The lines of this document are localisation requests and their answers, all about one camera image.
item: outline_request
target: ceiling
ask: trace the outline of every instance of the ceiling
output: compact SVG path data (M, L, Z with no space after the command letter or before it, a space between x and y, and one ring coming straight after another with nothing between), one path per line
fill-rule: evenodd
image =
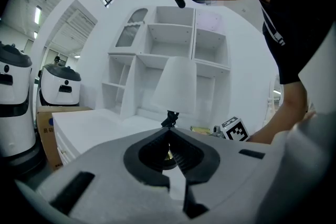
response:
M39 32L50 12L60 1L9 0L2 15L2 22L34 40L34 32ZM42 8L39 24L34 22L36 6ZM96 23L88 11L75 1L61 16L45 47L50 45L51 49L66 56L79 55Z

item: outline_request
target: white platform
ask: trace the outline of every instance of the white platform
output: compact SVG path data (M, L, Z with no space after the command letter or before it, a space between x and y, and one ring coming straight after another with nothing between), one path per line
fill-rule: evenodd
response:
M161 122L137 115L120 121L107 109L53 113L53 118L64 164L98 144L161 127Z

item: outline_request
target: white robot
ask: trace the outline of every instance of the white robot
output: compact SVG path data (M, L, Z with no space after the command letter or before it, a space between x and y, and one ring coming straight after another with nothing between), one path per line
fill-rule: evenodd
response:
M30 57L0 44L0 153L3 157L31 149L35 142L29 104Z
M80 81L79 73L71 68L52 63L45 65L40 74L36 108L42 105L78 106Z

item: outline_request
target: arched window cutout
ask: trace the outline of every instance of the arched window cutout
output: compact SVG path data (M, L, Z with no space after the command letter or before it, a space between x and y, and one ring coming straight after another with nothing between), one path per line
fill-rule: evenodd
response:
M146 8L140 8L136 10L131 18L129 19L128 23L136 23L136 22L142 22L143 19L145 18L146 14L148 12L148 9Z

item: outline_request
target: black slot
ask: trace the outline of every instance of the black slot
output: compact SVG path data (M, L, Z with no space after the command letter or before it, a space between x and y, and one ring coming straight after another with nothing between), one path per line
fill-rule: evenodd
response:
M251 151L251 150L241 150L239 153L250 156L252 158L262 159L264 157L264 153L258 151Z
M93 178L92 173L80 172L50 204L63 214L69 214Z
M71 93L72 92L72 87L71 86L65 86L65 85L61 85L59 87L59 92L68 92Z
M8 74L0 73L0 84L12 86L13 77Z

